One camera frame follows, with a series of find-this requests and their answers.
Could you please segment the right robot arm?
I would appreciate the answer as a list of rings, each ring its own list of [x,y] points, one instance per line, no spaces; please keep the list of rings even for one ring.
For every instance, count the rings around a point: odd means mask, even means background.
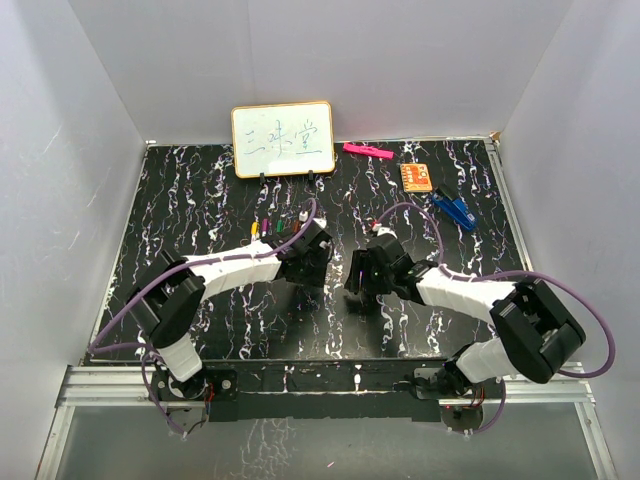
[[[389,233],[353,252],[346,289],[361,297],[396,294],[424,306],[480,320],[496,337],[466,345],[419,389],[466,397],[482,382],[522,375],[544,384],[586,340],[584,329],[540,279],[463,281],[431,260],[413,260]]]

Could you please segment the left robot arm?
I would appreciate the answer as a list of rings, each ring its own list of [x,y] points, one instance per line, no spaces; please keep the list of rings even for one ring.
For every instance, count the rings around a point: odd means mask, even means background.
[[[218,254],[187,257],[165,250],[133,287],[125,311],[162,358],[170,390],[195,399],[207,384],[190,337],[200,304],[229,290],[280,279],[321,288],[331,256],[332,237],[324,219]]]

